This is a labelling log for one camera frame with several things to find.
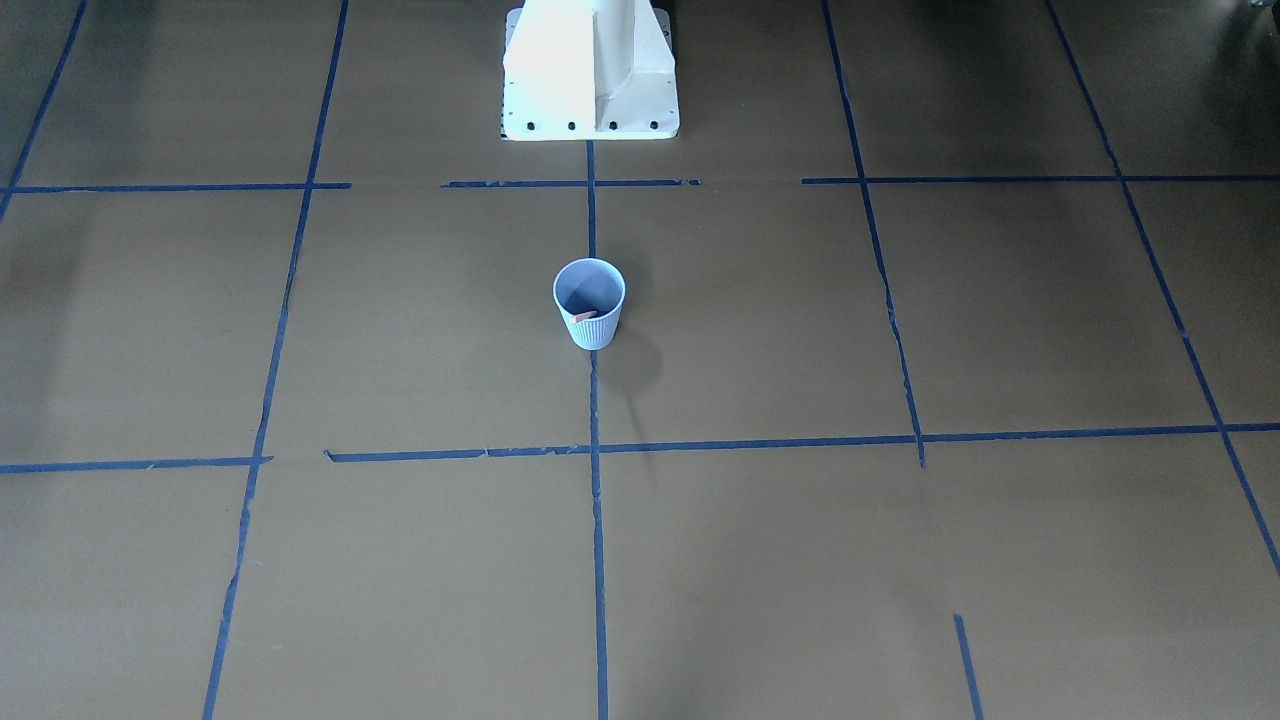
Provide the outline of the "blue ribbed plastic cup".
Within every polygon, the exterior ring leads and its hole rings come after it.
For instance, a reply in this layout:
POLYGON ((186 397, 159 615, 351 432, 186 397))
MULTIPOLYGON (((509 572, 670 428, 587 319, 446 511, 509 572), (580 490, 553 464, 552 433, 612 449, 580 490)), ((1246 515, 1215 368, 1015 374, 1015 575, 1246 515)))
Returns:
POLYGON ((552 297, 571 340, 586 351, 603 350, 612 342, 626 295, 622 273, 596 258, 581 258, 566 264, 552 283, 552 297), (600 311, 598 318, 580 324, 570 322, 573 314, 593 309, 600 311))

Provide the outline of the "white pedestal column with base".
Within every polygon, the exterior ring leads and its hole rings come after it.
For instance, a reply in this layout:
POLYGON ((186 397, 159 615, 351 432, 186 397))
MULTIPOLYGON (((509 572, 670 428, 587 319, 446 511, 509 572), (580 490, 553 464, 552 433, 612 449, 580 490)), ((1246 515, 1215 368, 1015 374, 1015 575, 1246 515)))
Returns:
POLYGON ((526 1, 506 15, 500 135, 663 141, 681 111, 672 18, 652 1, 526 1))

